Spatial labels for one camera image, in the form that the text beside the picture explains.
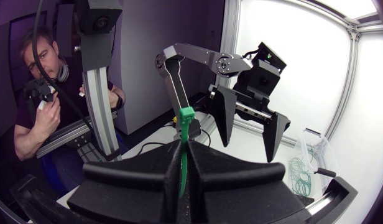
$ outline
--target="headphones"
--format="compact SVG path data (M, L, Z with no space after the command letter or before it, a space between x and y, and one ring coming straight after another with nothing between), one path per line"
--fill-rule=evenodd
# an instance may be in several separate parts
M64 61L64 64L59 69L59 73L57 75L57 81L60 83L63 83L68 78L69 70L68 70L68 65L67 65L66 59L64 57L61 57L61 56L59 56L59 59L62 59Z

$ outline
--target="black camera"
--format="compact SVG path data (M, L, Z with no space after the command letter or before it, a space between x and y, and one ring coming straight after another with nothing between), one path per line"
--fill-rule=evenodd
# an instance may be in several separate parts
M121 11L118 0L78 0L74 8L80 31L86 35L108 34Z

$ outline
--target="robotic arm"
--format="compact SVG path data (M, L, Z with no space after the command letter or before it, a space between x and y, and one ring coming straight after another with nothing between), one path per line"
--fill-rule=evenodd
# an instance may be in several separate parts
M246 58L247 55L254 53L257 53L254 59ZM290 121L286 116L269 110L267 105L269 95L279 81L280 73L286 64L263 43L260 44L259 50L249 52L243 57L189 44L167 47L156 57L155 66L164 79L177 117L181 108L189 106L180 79L180 62L185 57L207 65L212 72L221 77L231 78L241 72L233 90L223 86L210 86L208 111L215 119L225 147L229 144L235 113L242 119L263 124L267 161L272 161Z

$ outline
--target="white wall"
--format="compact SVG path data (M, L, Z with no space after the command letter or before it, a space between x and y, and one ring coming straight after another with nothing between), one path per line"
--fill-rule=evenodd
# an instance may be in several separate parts
M331 145L340 176L359 192L338 223L361 223L383 184L383 34L360 38L353 89Z
M372 0L320 0L320 2L336 9L351 19L376 12Z
M302 128L324 134L347 72L348 33L334 22L286 2L242 0L236 53L244 55L261 42L287 64L269 103L269 109L291 120L284 134L297 139ZM232 87L236 79L232 78Z

